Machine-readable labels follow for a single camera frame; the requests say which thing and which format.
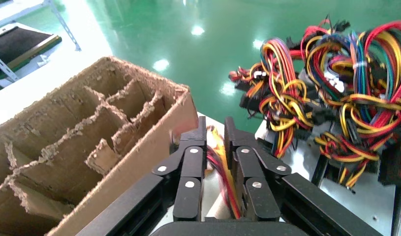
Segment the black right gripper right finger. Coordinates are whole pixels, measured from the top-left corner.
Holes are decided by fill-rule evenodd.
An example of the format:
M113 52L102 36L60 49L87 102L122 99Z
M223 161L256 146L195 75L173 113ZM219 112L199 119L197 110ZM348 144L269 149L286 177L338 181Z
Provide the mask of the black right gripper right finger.
M281 211L276 200L280 180L290 167L267 153L254 134L235 126L232 117L224 121L224 149L233 175L241 216L252 221L278 221Z

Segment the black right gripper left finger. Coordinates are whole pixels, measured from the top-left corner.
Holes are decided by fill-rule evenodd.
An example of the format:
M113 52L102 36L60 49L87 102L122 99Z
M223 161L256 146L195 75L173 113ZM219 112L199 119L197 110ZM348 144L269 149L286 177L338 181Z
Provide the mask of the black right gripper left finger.
M153 169L163 177L165 198L173 205L173 221L200 221L203 179L206 169L206 117L198 127L183 133L177 149Z

